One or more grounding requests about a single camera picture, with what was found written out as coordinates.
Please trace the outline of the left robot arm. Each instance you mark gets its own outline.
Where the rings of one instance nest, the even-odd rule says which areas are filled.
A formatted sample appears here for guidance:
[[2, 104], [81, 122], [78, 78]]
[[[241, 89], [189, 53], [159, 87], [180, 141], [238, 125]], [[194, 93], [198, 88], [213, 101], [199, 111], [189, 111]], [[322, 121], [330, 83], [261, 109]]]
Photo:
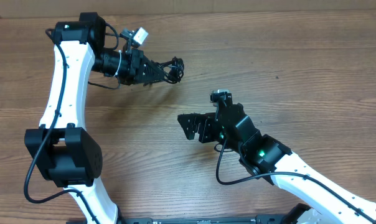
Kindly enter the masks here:
[[85, 223], [123, 223], [100, 177], [101, 148], [85, 125], [89, 76], [102, 73], [119, 85], [176, 84], [184, 75], [184, 62], [148, 59], [140, 50], [148, 36], [143, 28], [117, 32], [95, 12], [83, 12], [77, 21], [58, 22], [46, 34], [54, 43], [54, 75], [39, 126], [24, 136], [31, 169], [38, 169], [61, 194], [71, 195]]

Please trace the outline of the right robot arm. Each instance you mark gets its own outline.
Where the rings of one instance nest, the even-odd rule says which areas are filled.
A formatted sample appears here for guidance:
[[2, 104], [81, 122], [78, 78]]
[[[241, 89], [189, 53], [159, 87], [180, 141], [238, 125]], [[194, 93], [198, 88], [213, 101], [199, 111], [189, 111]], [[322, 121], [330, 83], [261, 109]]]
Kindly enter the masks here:
[[266, 179], [304, 202], [334, 223], [376, 223], [376, 203], [335, 184], [306, 164], [288, 146], [261, 134], [243, 106], [218, 103], [214, 113], [180, 114], [186, 138], [199, 135], [202, 143], [219, 142], [239, 155], [249, 179]]

